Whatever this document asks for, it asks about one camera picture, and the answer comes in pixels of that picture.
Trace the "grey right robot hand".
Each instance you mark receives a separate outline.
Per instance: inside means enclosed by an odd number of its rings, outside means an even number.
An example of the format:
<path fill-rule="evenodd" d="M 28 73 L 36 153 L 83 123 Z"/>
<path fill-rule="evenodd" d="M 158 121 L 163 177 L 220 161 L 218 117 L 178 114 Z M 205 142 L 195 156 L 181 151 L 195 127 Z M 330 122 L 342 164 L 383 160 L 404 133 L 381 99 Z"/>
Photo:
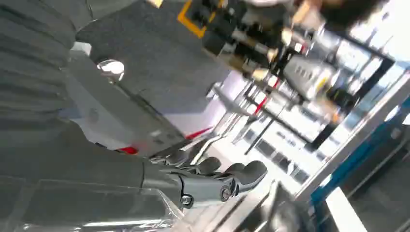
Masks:
<path fill-rule="evenodd" d="M 94 145 L 74 123 L 49 126 L 3 120 L 0 173 L 33 181 L 153 188 L 180 205 L 185 195 L 199 203 L 225 202 L 254 189 L 266 176 L 267 168 L 253 161 L 238 171 L 215 176 L 191 174 Z"/>

